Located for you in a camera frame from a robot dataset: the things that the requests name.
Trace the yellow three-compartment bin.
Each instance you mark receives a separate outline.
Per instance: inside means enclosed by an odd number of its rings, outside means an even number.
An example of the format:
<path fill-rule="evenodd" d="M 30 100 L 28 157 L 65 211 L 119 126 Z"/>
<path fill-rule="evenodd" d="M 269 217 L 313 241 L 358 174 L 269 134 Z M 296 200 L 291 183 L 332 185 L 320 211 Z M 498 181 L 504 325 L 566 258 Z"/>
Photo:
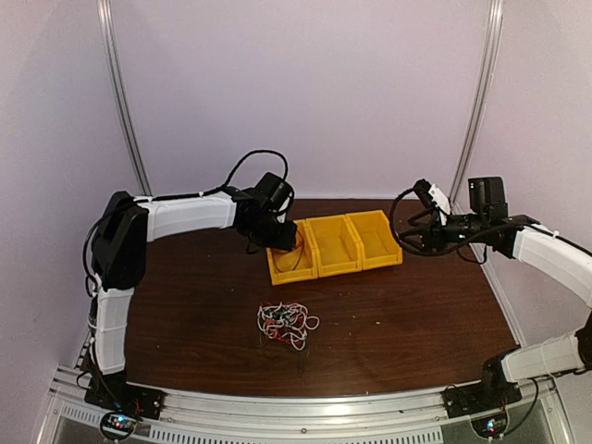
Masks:
<path fill-rule="evenodd" d="M 401 265 L 402 248 L 381 210 L 301 219 L 291 252 L 268 249 L 274 286 Z"/>

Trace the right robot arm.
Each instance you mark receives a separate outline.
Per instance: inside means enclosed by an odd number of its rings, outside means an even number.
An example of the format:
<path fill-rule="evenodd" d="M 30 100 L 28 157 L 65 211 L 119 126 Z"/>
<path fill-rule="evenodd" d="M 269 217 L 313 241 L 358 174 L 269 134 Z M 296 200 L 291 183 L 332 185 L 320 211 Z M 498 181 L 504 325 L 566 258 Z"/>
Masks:
<path fill-rule="evenodd" d="M 411 255 L 440 257 L 482 244 L 506 258 L 529 265 L 591 304 L 591 252 L 526 215 L 512 216 L 500 177 L 468 181 L 470 213 L 455 214 L 449 198 L 434 183 L 419 179 L 402 197 L 414 194 L 424 209 L 409 219 L 409 229 L 391 233 Z M 591 369 L 591 325 L 540 344 L 491 359 L 475 386 L 480 407 L 495 407 L 510 386 L 540 376 L 581 374 Z"/>

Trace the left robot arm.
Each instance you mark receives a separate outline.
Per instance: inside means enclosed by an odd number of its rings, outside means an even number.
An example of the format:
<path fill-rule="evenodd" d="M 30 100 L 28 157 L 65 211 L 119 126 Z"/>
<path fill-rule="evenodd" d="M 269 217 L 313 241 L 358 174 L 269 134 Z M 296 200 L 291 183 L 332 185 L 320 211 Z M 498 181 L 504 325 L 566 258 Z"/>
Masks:
<path fill-rule="evenodd" d="M 114 411 L 133 401 L 125 376 L 125 338 L 131 298 L 146 272 L 147 246 L 164 237 L 212 228 L 234 228 L 251 245 L 290 252 L 297 226 L 287 213 L 294 189 L 267 172 L 258 183 L 238 189 L 168 196 L 114 193 L 83 246 L 86 286 L 91 296 L 90 360 L 98 397 Z"/>

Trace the right circuit board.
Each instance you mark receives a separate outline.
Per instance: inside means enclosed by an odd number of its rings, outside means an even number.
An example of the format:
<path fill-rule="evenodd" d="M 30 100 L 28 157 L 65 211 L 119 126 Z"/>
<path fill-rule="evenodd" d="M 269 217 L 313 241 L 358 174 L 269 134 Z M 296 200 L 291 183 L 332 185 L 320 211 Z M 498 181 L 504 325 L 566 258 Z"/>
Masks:
<path fill-rule="evenodd" d="M 483 439 L 498 438 L 506 432 L 508 424 L 509 418 L 505 413 L 478 416 L 471 419 L 473 431 Z"/>

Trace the circuit board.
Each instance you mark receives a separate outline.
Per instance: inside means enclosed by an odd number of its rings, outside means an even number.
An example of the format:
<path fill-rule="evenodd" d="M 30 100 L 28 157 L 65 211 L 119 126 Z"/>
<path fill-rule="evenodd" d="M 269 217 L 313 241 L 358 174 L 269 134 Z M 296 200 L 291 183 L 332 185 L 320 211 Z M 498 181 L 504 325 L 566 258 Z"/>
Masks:
<path fill-rule="evenodd" d="M 99 431 L 110 440 L 129 438 L 136 430 L 140 420 L 123 413 L 106 413 L 99 422 Z"/>
<path fill-rule="evenodd" d="M 498 438 L 506 432 L 508 424 L 509 418 L 505 413 L 478 416 L 471 419 L 473 431 L 483 439 Z"/>

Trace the left circuit board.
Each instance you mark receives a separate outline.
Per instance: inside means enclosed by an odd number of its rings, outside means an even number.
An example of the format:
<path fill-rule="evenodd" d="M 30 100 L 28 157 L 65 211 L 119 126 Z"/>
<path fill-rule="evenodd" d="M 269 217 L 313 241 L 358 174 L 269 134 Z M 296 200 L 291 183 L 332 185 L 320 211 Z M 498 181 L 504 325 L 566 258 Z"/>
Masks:
<path fill-rule="evenodd" d="M 110 440 L 129 438 L 136 430 L 140 420 L 123 413 L 106 413 L 99 422 L 99 431 Z"/>

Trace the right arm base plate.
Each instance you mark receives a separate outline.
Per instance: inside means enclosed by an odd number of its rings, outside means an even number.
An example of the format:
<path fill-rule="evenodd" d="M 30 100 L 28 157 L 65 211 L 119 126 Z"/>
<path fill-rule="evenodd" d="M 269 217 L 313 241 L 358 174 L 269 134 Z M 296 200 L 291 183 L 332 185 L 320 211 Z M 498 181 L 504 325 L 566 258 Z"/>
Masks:
<path fill-rule="evenodd" d="M 448 385 L 441 395 L 449 418 L 502 410 L 522 399 L 516 384 L 504 388 L 486 388 L 482 383 L 464 387 Z"/>

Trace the aluminium front rail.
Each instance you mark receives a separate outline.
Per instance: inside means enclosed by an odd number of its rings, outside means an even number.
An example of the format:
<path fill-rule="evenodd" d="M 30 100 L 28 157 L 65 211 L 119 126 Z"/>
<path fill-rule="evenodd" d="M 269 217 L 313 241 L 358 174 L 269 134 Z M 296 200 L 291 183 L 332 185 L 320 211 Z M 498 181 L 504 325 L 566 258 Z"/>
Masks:
<path fill-rule="evenodd" d="M 84 402 L 88 376 L 59 365 L 32 443 L 113 443 L 100 432 L 102 409 Z M 235 397 L 165 390 L 157 419 L 143 418 L 121 443 L 575 443 L 552 380 L 523 384 L 505 407 L 510 435 L 482 438 L 485 414 L 448 415 L 452 387 L 333 398 Z"/>

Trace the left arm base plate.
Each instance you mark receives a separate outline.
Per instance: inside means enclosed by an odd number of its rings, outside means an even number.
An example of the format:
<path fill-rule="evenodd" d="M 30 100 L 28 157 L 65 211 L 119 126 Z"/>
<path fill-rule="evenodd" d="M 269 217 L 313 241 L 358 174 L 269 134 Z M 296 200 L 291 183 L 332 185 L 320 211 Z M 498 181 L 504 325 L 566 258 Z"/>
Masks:
<path fill-rule="evenodd" d="M 165 393 L 154 388 L 127 385 L 114 399 L 105 388 L 88 388 L 84 401 L 109 411 L 122 412 L 127 416 L 158 420 Z"/>

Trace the right aluminium frame post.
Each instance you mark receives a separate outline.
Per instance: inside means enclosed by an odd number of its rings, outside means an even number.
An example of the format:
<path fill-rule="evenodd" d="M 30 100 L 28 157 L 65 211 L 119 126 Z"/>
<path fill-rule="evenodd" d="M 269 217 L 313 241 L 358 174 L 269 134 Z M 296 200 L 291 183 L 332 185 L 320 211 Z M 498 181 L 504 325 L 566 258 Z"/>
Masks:
<path fill-rule="evenodd" d="M 459 201 L 461 187 L 468 172 L 486 112 L 487 97 L 491 88 L 500 50 L 503 28 L 503 6 L 504 2 L 502 0 L 491 0 L 489 2 L 487 26 L 479 75 L 475 87 L 475 96 L 463 138 L 460 158 L 450 187 L 449 199 L 452 208 L 455 208 Z"/>

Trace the aluminium frame post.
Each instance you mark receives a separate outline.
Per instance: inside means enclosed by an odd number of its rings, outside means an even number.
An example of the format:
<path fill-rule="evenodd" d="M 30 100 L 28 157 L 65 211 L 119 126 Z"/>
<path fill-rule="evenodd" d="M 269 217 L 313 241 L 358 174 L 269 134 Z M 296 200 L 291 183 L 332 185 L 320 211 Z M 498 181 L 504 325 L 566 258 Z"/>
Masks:
<path fill-rule="evenodd" d="M 491 88 L 500 50 L 503 28 L 503 6 L 504 2 L 502 0 L 491 0 L 489 2 L 487 26 L 479 75 L 475 87 L 475 96 L 463 138 L 460 158 L 450 187 L 449 199 L 452 208 L 455 208 L 459 201 L 461 187 L 468 172 L 486 112 L 487 97 Z"/>
<path fill-rule="evenodd" d="M 96 5 L 99 27 L 105 48 L 106 65 L 115 98 L 115 107 L 124 143 L 129 154 L 132 171 L 142 194 L 152 195 L 152 187 L 148 178 L 146 166 L 142 159 L 125 88 L 123 70 L 117 49 L 117 36 L 113 20 L 112 2 L 108 0 L 98 0 Z"/>

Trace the left aluminium frame post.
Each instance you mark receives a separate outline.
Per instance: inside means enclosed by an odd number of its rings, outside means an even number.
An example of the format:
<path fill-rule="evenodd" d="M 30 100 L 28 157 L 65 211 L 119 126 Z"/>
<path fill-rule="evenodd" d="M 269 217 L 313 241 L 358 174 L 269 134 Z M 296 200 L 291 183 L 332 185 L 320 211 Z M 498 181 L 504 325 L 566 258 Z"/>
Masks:
<path fill-rule="evenodd" d="M 117 36 L 113 20 L 112 2 L 108 0 L 98 0 L 96 5 L 99 27 L 105 48 L 106 65 L 115 98 L 115 107 L 124 143 L 129 154 L 132 171 L 142 194 L 152 195 L 152 187 L 148 178 L 146 166 L 142 159 L 125 88 L 123 70 L 117 49 Z"/>

